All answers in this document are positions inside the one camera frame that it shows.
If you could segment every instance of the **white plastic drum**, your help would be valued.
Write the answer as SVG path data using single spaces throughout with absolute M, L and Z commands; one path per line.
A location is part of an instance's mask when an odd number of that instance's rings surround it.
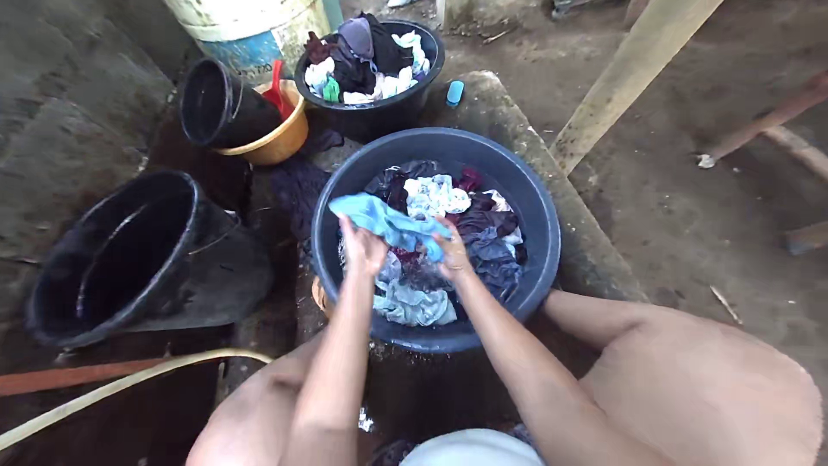
M 273 61 L 296 67 L 308 32 L 330 32 L 323 0 L 164 0 L 208 56 L 248 83 L 271 82 Z

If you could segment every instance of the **garden hose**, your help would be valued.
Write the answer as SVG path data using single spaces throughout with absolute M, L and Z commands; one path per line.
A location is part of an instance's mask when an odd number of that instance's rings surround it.
M 272 357 L 239 348 L 224 348 L 200 352 L 197 354 L 190 354 L 187 356 L 174 357 L 169 361 L 164 361 L 161 364 L 158 364 L 157 366 L 144 369 L 143 371 L 136 372 L 130 376 L 126 376 L 112 383 L 108 383 L 98 389 L 92 390 L 85 395 L 79 396 L 74 400 L 68 401 L 63 405 L 56 407 L 54 410 L 47 411 L 46 413 L 43 413 L 42 415 L 39 415 L 36 418 L 29 420 L 12 430 L 9 430 L 5 434 L 0 435 L 0 450 L 4 450 L 25 439 L 26 437 L 54 424 L 55 422 L 64 419 L 66 416 L 76 413 L 83 408 L 101 401 L 107 396 L 118 393 L 119 391 L 139 382 L 151 379 L 154 376 L 159 376 L 165 372 L 172 371 L 173 369 L 178 369 L 179 367 L 189 366 L 190 364 L 196 364 L 197 362 L 208 361 L 210 359 L 219 359 L 222 357 L 250 357 L 264 362 L 265 364 L 273 361 Z

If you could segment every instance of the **green cloth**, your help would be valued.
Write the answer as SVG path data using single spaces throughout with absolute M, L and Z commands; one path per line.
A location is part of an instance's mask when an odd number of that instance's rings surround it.
M 322 96 L 328 102 L 339 102 L 339 83 L 334 78 L 328 76 L 328 82 L 322 89 Z

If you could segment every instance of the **blue soap bar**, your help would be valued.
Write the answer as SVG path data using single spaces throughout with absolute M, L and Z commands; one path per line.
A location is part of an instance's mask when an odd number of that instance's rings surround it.
M 445 97 L 445 104 L 450 107 L 456 107 L 460 102 L 460 97 L 463 96 L 464 87 L 463 81 L 451 81 L 449 94 Z

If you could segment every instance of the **thigh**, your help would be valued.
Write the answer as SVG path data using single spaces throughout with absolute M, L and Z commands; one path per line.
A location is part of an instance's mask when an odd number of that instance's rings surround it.
M 798 364 L 692 316 L 616 338 L 581 385 L 678 464 L 813 464 L 821 442 L 820 394 Z
M 250 376 L 214 413 L 187 466 L 273 466 L 286 446 L 297 388 L 264 370 Z

